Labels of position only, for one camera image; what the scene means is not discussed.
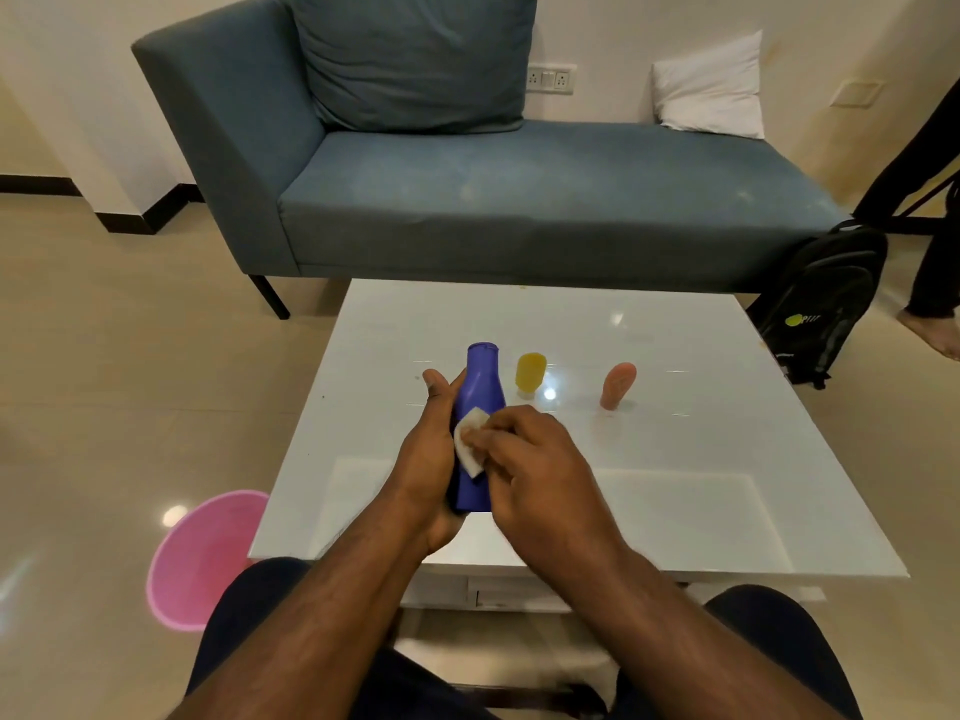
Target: person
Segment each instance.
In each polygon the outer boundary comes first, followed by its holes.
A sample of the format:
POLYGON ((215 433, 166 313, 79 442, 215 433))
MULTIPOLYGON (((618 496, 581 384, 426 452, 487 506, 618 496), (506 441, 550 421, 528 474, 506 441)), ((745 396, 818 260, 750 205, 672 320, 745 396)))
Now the person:
MULTIPOLYGON (((493 720, 383 646, 417 567, 463 523, 445 498, 463 378, 423 374, 429 396, 389 478, 322 558, 271 558, 234 580, 172 720, 493 720)), ((463 438, 484 460, 497 527, 621 667, 608 717, 861 719, 837 658, 798 604, 738 586, 703 608, 631 550, 554 417, 508 407, 463 438)))
MULTIPOLYGON (((880 175, 853 210, 855 219, 886 230, 904 200, 960 156, 960 80, 930 118, 880 175)), ((947 358, 960 361, 960 194, 957 184, 946 196, 945 227, 926 249, 913 281, 910 301, 896 319, 947 358)))

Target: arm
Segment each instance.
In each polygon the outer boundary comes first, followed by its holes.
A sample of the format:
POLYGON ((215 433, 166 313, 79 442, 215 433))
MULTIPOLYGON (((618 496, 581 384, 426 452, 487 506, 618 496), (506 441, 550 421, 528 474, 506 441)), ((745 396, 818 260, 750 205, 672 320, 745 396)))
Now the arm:
POLYGON ((170 720, 348 716, 414 572, 463 522, 445 501, 462 378, 423 377, 430 397, 378 496, 170 720))
POLYGON ((241 0, 133 44, 244 273, 298 276, 278 200, 324 138, 289 0, 241 0))
POLYGON ((624 542, 570 434, 532 407, 465 442, 486 456, 493 518, 669 720, 841 720, 624 542))

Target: blue bottle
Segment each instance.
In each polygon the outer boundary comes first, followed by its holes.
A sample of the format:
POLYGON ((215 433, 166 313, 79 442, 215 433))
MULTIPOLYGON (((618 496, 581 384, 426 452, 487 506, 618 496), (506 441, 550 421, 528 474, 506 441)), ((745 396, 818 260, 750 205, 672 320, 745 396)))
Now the blue bottle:
MULTIPOLYGON (((451 429, 474 407, 480 407, 491 415, 507 406, 503 387, 500 386, 498 353, 499 349, 492 343, 474 343, 466 350, 466 378, 453 405, 451 429)), ((471 479, 457 459, 453 464, 446 500, 455 513, 489 513, 487 473, 481 472, 476 479, 471 479)))

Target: sofa leg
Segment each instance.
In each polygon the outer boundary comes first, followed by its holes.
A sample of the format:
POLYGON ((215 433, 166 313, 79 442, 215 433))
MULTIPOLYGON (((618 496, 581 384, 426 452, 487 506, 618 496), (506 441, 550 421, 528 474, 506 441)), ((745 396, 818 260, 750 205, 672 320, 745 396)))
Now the sofa leg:
POLYGON ((281 321, 286 321, 290 318, 290 311, 287 310, 287 307, 283 305, 281 297, 277 295, 277 291, 274 290, 273 286, 263 275, 251 275, 249 277, 253 281, 253 285, 256 286, 256 289, 260 291, 260 295, 263 296, 263 300, 270 303, 270 308, 273 309, 273 313, 276 313, 276 317, 281 321))

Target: cotton pad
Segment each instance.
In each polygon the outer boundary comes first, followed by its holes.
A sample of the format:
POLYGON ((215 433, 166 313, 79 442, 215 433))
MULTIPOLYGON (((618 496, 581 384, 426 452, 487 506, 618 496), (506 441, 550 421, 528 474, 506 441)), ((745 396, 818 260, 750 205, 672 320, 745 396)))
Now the cotton pad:
POLYGON ((480 429, 489 418, 490 415, 486 411, 480 409, 480 407, 473 407, 453 428, 453 449, 457 453, 457 459, 460 460, 460 467, 470 476, 471 480, 475 480, 477 475, 483 472, 483 464, 474 457, 474 450, 464 444, 460 433, 465 428, 480 429))

